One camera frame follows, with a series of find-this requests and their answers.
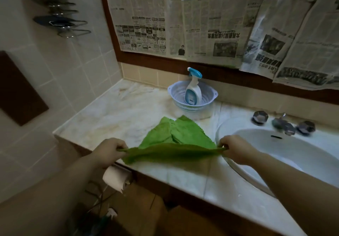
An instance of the white tiled wall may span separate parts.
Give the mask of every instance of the white tiled wall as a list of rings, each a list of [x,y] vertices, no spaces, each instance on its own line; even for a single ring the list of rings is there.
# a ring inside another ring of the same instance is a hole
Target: white tiled wall
[[[164,88],[167,88],[178,80],[189,79],[186,75],[126,63],[122,63],[121,65],[124,78]],[[202,80],[218,91],[218,100],[220,101],[271,112],[287,113],[307,120],[314,120],[330,126],[339,127],[338,105],[291,97],[214,80]]]
[[[66,39],[32,21],[47,9],[32,0],[0,0],[5,50],[49,110],[20,127],[0,110],[0,201],[58,171],[65,153],[52,131],[122,78],[101,0],[70,0],[91,34]]]

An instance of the green towel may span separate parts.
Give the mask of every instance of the green towel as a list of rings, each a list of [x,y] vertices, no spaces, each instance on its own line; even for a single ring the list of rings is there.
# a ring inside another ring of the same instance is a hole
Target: green towel
[[[186,116],[176,121],[163,117],[139,147],[124,150],[128,156],[123,161],[125,164],[136,161],[197,161],[219,155],[221,150],[223,148],[217,148],[204,131]]]

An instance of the wooden frame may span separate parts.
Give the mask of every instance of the wooden frame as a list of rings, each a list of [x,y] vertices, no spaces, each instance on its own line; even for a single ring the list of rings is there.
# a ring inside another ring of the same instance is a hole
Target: wooden frame
[[[303,90],[283,84],[272,83],[271,79],[248,72],[241,72],[237,69],[121,51],[118,38],[115,34],[108,2],[107,0],[101,1],[118,62],[186,75],[188,75],[187,67],[192,67],[199,70],[206,79],[339,105],[339,91],[337,90]]]

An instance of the faucet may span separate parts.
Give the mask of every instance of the faucet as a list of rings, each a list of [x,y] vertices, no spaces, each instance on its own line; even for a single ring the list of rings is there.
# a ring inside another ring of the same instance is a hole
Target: faucet
[[[283,118],[286,116],[286,113],[283,113],[280,118],[274,118],[272,125],[278,130],[283,130],[286,135],[291,136],[296,133],[294,126]]]

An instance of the sink drain hole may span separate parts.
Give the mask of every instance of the sink drain hole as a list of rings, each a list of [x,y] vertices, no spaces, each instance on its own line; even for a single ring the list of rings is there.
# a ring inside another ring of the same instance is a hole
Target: sink drain hole
[[[271,135],[272,138],[282,139],[282,137]]]

